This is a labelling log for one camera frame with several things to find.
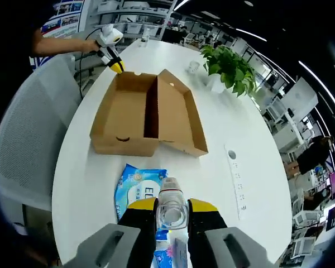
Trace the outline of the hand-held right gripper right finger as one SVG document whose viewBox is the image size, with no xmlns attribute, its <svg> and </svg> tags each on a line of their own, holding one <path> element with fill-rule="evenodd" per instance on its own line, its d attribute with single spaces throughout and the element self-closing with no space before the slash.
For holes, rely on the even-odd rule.
<svg viewBox="0 0 335 268">
<path fill-rule="evenodd" d="M 228 227 L 218 209 L 189 199 L 188 251 L 192 267 L 273 267 L 267 251 L 237 227 Z"/>
</svg>

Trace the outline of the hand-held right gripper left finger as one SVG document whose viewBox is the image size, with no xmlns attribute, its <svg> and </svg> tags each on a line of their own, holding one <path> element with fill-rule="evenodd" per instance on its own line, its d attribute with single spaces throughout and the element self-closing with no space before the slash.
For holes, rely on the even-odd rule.
<svg viewBox="0 0 335 268">
<path fill-rule="evenodd" d="M 64 267 L 150 267 L 156 249 L 158 199 L 130 204 L 117 224 L 109 223 L 81 242 Z"/>
</svg>

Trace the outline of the person's left hand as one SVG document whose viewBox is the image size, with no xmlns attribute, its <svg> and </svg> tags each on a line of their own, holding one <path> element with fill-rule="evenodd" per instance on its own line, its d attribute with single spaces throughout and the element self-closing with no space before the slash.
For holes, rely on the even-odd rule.
<svg viewBox="0 0 335 268">
<path fill-rule="evenodd" d="M 83 47 L 82 52 L 83 53 L 89 53 L 89 52 L 97 52 L 100 49 L 99 44 L 96 42 L 96 40 L 84 40 L 83 41 Z"/>
</svg>

